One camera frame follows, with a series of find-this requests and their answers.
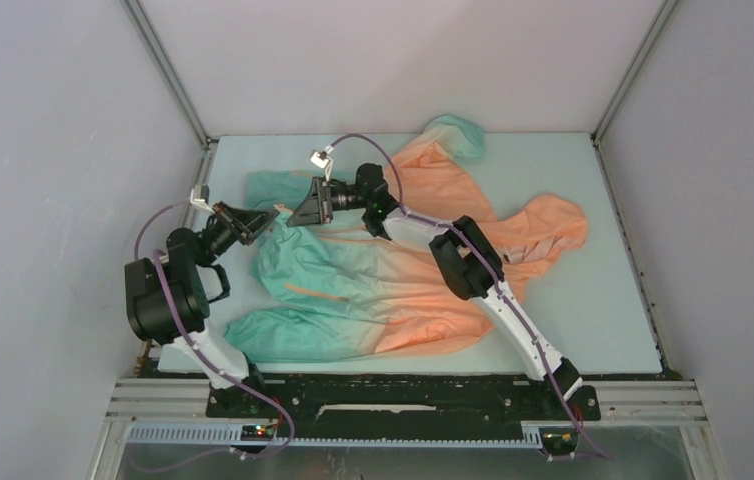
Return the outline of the teal and orange gradient jacket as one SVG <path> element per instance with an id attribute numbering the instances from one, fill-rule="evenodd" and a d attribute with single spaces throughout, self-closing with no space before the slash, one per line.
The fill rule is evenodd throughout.
<path id="1" fill-rule="evenodd" d="M 499 219 L 465 170 L 484 154 L 480 126 L 443 115 L 394 155 L 385 176 L 408 208 L 447 221 L 473 218 L 501 256 L 512 291 L 523 298 L 530 279 L 584 245 L 588 223 L 578 205 L 553 194 Z M 484 312 L 449 290 L 426 246 L 375 238 L 357 212 L 339 213 L 326 226 L 289 226 L 309 185 L 300 171 L 247 178 L 247 206 L 279 211 L 251 266 L 274 303 L 228 322 L 230 345 L 256 362 L 333 362 L 450 353 L 492 330 Z"/>

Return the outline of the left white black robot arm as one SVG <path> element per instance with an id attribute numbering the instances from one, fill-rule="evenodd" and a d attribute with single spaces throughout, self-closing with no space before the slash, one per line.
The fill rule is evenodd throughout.
<path id="1" fill-rule="evenodd" d="M 148 257 L 134 251 L 134 259 L 124 265 L 126 315 L 138 339 L 171 345 L 192 357 L 209 379 L 212 401 L 257 416 L 273 402 L 261 373 L 208 319 L 211 305 L 232 293 L 219 258 L 236 244 L 252 245 L 278 212 L 239 209 L 224 202 L 207 210 L 201 230 L 173 230 L 165 249 Z"/>

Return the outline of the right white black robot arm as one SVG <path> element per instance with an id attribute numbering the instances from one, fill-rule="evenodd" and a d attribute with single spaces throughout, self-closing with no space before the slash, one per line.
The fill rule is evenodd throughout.
<path id="1" fill-rule="evenodd" d="M 448 289 L 484 312 L 518 353 L 530 380 L 542 383 L 534 392 L 541 414 L 559 418 L 573 407 L 582 375 L 529 318 L 507 282 L 499 254 L 471 217 L 449 221 L 414 211 L 400 194 L 390 192 L 382 168 L 366 163 L 352 183 L 326 175 L 312 178 L 286 224 L 325 225 L 336 212 L 350 210 L 362 212 L 371 236 L 430 252 Z"/>

